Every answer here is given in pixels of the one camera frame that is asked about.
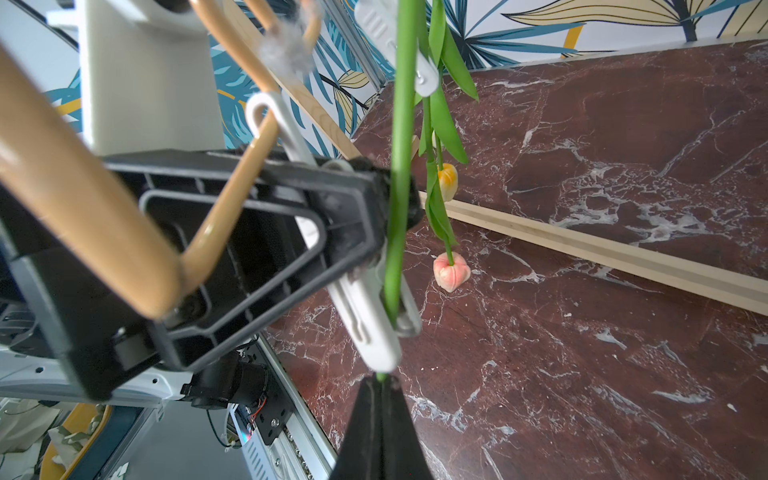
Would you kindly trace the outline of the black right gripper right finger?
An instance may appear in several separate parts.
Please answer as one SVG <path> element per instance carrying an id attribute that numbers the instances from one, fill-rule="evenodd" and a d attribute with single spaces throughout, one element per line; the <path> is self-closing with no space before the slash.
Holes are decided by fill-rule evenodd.
<path id="1" fill-rule="evenodd" d="M 432 480 L 400 381 L 389 376 L 381 387 L 382 478 Z"/>

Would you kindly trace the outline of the tan wavy clothes hanger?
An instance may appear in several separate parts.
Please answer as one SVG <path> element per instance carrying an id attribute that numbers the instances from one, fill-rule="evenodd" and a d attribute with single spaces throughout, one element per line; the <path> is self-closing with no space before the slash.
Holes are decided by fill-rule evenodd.
<path id="1" fill-rule="evenodd" d="M 187 1 L 216 41 L 257 85 L 276 92 L 312 69 L 322 7 L 280 19 L 265 1 Z M 1 183 L 107 287 L 141 316 L 160 320 L 211 275 L 247 194 L 280 137 L 276 116 L 257 115 L 239 165 L 184 251 L 142 214 L 123 182 L 86 145 L 63 111 L 39 92 L 9 53 L 1 56 Z"/>

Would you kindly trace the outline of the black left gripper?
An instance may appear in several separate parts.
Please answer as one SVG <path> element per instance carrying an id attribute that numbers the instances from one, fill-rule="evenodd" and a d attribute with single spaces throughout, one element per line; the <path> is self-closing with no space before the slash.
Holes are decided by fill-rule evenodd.
<path id="1" fill-rule="evenodd" d="M 1 191 L 1 390 L 43 400 L 158 402 L 185 396 L 210 367 L 191 338 L 189 363 L 167 331 L 99 280 L 8 190 Z"/>

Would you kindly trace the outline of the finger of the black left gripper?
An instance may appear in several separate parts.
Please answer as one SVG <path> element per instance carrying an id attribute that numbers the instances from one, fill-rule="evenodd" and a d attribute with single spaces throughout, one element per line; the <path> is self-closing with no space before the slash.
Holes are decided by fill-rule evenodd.
<path id="1" fill-rule="evenodd" d="M 253 189 L 212 274 L 163 324 L 189 363 L 191 338 L 210 342 L 210 363 L 381 251 L 387 206 L 362 189 L 347 196 Z"/>
<path id="2" fill-rule="evenodd" d="M 135 195 L 151 189 L 217 196 L 239 165 L 235 150 L 155 150 L 104 156 L 103 164 L 115 173 Z M 386 172 L 366 158 L 351 161 L 316 156 L 315 163 L 291 161 L 276 148 L 254 180 L 257 191 L 282 187 L 298 193 L 347 196 L 360 188 L 382 209 L 389 203 Z"/>

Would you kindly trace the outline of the yellow orange tulip flower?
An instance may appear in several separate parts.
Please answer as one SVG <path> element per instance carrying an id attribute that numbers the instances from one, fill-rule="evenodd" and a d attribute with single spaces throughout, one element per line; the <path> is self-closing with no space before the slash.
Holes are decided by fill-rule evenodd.
<path id="1" fill-rule="evenodd" d="M 429 120 L 427 133 L 432 152 L 437 155 L 436 173 L 443 202 L 450 202 L 458 191 L 458 173 L 456 167 L 443 159 L 448 152 L 454 160 L 467 165 L 469 156 L 460 138 L 456 123 L 451 116 L 442 86 L 442 74 L 447 72 L 461 91 L 473 100 L 479 96 L 474 81 L 466 67 L 447 23 L 446 3 L 433 1 L 427 30 L 429 42 L 428 59 L 432 60 L 438 71 L 438 87 L 428 99 Z"/>

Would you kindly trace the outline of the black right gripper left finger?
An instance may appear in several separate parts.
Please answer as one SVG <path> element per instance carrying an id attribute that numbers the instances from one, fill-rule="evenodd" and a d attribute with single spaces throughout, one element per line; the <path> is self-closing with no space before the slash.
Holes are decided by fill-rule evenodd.
<path id="1" fill-rule="evenodd" d="M 382 383 L 363 379 L 330 479 L 382 479 Z"/>

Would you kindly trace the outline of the pink tulip flower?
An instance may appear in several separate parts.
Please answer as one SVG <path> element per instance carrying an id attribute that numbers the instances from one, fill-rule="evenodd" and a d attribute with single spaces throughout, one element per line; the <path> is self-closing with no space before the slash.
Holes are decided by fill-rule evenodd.
<path id="1" fill-rule="evenodd" d="M 453 293 L 469 280 L 471 268 L 462 255 L 453 252 L 457 242 L 442 197 L 437 162 L 440 151 L 436 151 L 431 140 L 434 124 L 428 98 L 423 100 L 423 114 L 422 138 L 425 143 L 427 174 L 425 211 L 431 230 L 444 246 L 444 252 L 433 262 L 433 274 L 440 288 Z"/>

